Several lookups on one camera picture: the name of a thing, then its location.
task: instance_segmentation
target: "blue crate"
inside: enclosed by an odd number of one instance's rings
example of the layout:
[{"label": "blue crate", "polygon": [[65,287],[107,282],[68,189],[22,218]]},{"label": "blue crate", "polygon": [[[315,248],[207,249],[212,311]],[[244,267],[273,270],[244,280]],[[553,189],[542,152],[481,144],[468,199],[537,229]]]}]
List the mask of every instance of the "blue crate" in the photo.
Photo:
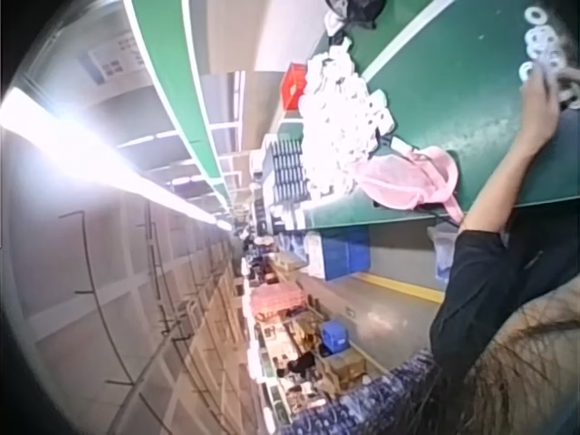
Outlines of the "blue crate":
[{"label": "blue crate", "polygon": [[348,342],[348,330],[337,320],[330,320],[320,325],[323,344],[332,353],[340,353],[351,345]]},{"label": "blue crate", "polygon": [[371,268],[367,226],[323,229],[320,235],[326,281],[356,272],[366,272]]}]

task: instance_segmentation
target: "yellow floor line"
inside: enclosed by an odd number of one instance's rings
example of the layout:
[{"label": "yellow floor line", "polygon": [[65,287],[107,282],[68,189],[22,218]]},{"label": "yellow floor line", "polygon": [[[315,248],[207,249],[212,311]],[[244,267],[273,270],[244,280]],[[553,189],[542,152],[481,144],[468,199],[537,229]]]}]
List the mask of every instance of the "yellow floor line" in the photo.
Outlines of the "yellow floor line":
[{"label": "yellow floor line", "polygon": [[364,281],[365,283],[378,285],[380,287],[388,288],[395,292],[404,293],[406,295],[411,295],[419,297],[421,299],[426,299],[428,301],[440,304],[443,302],[443,297],[445,293],[440,290],[434,290],[432,288],[421,287],[419,285],[413,285],[408,283],[402,283],[401,281],[395,281],[394,279],[383,278],[382,276],[358,273],[353,275],[355,278]]}]

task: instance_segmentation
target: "gray floor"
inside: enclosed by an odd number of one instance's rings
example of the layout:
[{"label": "gray floor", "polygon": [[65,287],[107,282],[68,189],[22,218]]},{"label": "gray floor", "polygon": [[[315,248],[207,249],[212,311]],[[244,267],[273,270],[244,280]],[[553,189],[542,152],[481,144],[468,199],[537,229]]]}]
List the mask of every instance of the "gray floor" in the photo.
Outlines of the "gray floor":
[{"label": "gray floor", "polygon": [[435,279],[435,251],[427,236],[434,219],[369,226],[373,275],[443,290]]},{"label": "gray floor", "polygon": [[429,328],[438,304],[353,277],[324,282],[300,275],[298,281],[319,299],[322,311],[344,323],[350,339],[384,369],[393,369],[429,347]]}]

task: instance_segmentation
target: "hand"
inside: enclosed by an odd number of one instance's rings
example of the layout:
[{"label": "hand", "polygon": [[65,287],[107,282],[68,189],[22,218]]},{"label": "hand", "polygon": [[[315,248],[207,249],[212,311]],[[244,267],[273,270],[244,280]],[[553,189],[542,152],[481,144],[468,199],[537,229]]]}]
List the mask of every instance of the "hand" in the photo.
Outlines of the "hand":
[{"label": "hand", "polygon": [[576,82],[580,84],[580,70],[566,66],[566,68],[562,68],[558,72],[558,80],[563,82]]},{"label": "hand", "polygon": [[522,129],[515,145],[536,155],[556,133],[560,117],[556,77],[536,63],[521,91]]}]

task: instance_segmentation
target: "ceiling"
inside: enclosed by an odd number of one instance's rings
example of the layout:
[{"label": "ceiling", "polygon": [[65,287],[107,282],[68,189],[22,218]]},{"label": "ceiling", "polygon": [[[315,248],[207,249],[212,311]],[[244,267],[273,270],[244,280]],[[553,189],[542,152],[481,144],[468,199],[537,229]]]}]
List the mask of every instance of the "ceiling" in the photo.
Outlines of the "ceiling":
[{"label": "ceiling", "polygon": [[[261,147],[279,103],[283,74],[251,71],[269,1],[256,0],[251,7],[229,0],[190,2],[210,134],[234,206],[251,198],[249,151]],[[69,20],[42,48],[25,79],[44,101],[95,131],[140,173],[206,211],[225,211],[175,133],[135,50],[122,2],[102,3]],[[241,95],[235,97],[237,90]],[[239,120],[241,128],[224,126]]]}]

